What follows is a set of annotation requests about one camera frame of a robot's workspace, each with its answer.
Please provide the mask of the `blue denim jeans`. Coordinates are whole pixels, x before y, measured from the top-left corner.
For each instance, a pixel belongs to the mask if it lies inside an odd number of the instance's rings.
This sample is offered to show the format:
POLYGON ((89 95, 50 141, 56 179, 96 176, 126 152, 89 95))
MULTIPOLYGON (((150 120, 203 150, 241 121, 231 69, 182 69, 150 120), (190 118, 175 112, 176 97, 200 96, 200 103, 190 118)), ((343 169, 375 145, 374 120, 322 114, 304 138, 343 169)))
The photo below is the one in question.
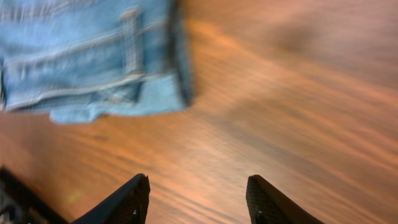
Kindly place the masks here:
POLYGON ((57 123, 188 108, 193 71, 176 0, 1 0, 1 110, 57 123))

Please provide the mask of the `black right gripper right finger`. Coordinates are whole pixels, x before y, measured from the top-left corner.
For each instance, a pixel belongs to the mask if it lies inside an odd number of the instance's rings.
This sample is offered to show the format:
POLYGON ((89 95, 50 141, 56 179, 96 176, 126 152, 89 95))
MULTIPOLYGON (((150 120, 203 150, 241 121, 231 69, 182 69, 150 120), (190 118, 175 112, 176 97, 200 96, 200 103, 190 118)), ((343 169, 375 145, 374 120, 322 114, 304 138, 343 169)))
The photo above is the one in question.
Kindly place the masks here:
POLYGON ((260 175, 248 177, 246 202, 252 224, 323 224, 260 175))

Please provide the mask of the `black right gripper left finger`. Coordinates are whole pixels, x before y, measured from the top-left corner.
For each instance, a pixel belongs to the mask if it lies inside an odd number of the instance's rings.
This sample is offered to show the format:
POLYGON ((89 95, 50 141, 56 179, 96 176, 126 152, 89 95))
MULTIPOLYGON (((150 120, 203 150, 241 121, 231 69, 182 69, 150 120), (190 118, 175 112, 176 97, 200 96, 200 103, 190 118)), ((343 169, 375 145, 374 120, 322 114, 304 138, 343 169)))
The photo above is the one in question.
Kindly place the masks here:
POLYGON ((73 224, 145 224, 149 194, 148 176, 137 174, 73 224))

